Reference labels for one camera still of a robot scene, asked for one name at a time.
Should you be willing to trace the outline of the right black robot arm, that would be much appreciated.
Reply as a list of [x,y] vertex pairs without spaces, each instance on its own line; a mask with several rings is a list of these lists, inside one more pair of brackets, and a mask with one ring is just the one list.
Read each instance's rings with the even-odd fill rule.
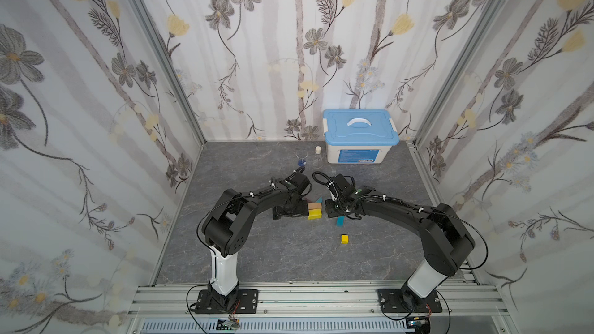
[[315,171],[312,179],[328,188],[328,217],[344,216],[360,220],[376,217],[417,235],[424,259],[400,288],[400,302],[405,312],[414,312],[447,278],[461,268],[476,247],[471,224],[460,219],[447,204],[421,206],[394,196],[387,196],[369,186],[356,186],[354,178],[337,174],[328,176]]

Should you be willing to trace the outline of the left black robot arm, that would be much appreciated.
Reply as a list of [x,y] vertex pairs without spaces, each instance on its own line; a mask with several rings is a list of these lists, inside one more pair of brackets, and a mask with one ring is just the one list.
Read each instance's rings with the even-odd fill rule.
[[196,236],[211,256],[211,278],[198,293],[191,313],[232,313],[243,309],[254,313],[258,290],[241,289],[238,253],[244,247],[256,217],[271,210],[273,218],[307,216],[306,196],[312,189],[300,166],[284,179],[271,178],[263,189],[241,193],[225,190],[212,210],[199,222]]

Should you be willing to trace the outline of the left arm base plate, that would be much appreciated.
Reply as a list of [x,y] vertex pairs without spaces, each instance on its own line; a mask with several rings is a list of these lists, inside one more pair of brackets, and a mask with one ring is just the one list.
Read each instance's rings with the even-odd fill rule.
[[258,289],[235,289],[221,295],[213,289],[201,290],[190,311],[196,314],[255,314],[258,308]]

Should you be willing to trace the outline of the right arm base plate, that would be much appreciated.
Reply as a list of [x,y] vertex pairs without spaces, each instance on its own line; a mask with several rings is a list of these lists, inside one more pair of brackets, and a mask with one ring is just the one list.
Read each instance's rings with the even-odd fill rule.
[[419,298],[409,289],[378,289],[377,299],[383,313],[442,313],[443,307],[437,291]]

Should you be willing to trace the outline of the yellow rectangular block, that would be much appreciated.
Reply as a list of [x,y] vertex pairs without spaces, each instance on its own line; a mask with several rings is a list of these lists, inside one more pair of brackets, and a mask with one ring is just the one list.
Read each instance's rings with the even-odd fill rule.
[[322,210],[321,209],[310,209],[307,219],[309,221],[318,220],[322,218]]

